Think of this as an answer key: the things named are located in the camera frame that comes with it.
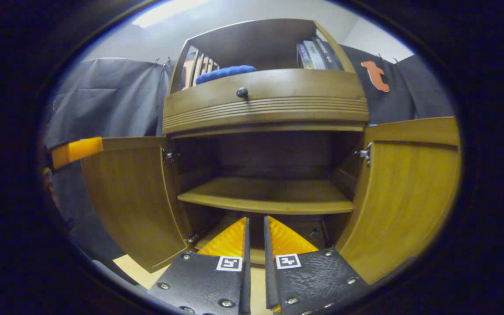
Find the blue cushion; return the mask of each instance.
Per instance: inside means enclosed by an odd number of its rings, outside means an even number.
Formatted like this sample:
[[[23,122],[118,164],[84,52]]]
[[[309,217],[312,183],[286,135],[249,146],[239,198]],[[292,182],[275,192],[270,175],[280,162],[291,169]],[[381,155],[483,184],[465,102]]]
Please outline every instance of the blue cushion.
[[[228,68],[221,68],[219,70],[212,71],[210,73],[204,73],[196,78],[196,84],[201,84],[216,78],[223,78],[228,76],[234,76],[235,74],[245,74],[246,72],[256,71],[253,66],[229,66]]]

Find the screw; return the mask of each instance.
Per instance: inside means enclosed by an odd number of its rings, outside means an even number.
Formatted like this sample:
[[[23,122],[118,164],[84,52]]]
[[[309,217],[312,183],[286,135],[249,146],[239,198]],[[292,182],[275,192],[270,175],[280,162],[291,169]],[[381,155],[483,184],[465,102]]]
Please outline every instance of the screw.
[[[195,313],[195,311],[193,309],[190,309],[190,307],[181,306],[180,308],[186,312]]]
[[[288,304],[296,304],[298,302],[300,302],[301,300],[298,298],[298,297],[292,297],[290,299],[287,299],[287,303]]]
[[[235,306],[235,304],[231,300],[219,300],[219,305],[227,308]]]

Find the drawer knob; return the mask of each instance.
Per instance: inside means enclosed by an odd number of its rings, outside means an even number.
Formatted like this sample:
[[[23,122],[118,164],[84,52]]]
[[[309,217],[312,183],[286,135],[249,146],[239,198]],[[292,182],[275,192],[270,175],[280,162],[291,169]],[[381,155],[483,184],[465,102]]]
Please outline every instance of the drawer knob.
[[[246,98],[248,97],[248,90],[245,87],[241,87],[236,91],[236,96],[240,98]]]

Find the open cabinet door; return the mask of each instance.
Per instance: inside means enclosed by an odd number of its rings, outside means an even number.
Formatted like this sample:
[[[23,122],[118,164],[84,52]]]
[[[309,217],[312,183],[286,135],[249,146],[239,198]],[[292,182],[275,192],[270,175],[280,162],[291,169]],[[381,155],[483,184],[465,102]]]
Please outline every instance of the open cabinet door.
[[[366,128],[350,221],[336,249],[369,284],[420,254],[440,230],[460,178],[460,139],[452,117]]]
[[[187,250],[164,137],[103,138],[81,161],[88,196],[114,241],[152,273]]]

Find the curved drawer front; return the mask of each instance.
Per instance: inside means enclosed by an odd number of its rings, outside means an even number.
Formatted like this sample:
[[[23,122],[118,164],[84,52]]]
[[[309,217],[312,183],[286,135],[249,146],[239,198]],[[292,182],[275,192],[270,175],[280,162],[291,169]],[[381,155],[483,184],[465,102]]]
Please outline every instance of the curved drawer front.
[[[248,99],[236,95],[248,90]],[[368,122],[354,73],[281,69],[238,74],[176,92],[164,102],[163,132],[273,122]]]

